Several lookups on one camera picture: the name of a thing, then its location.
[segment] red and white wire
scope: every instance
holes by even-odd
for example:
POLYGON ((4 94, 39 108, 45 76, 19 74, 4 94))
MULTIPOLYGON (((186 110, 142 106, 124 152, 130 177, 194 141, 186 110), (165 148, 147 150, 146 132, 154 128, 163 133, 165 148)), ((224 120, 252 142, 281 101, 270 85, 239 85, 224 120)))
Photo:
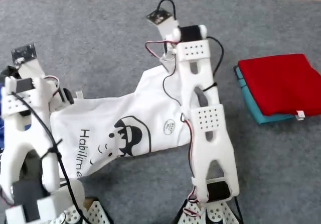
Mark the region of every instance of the red and white wire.
POLYGON ((56 76, 47 75, 47 76, 44 77, 44 79, 54 79, 56 81, 57 89, 54 91, 54 93, 52 95, 52 96, 55 96, 58 93, 59 88, 60 88, 60 80, 59 80, 59 78, 57 78, 56 76))
POLYGON ((145 47, 147 49, 147 51, 150 52, 151 55, 153 55, 154 57, 160 59, 160 57, 148 46, 148 44, 154 44, 154 43, 171 43, 171 44, 177 44, 178 42, 174 42, 174 41, 168 41, 168 40, 162 40, 162 41, 147 41, 145 42, 145 47))

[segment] folded red towel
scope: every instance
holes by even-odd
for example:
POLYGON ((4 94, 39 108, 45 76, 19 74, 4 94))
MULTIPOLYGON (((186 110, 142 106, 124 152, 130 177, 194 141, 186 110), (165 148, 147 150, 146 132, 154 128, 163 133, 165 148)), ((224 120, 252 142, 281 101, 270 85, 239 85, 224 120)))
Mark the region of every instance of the folded red towel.
POLYGON ((263 115, 321 114, 321 76, 305 55, 241 60, 238 66, 263 115))

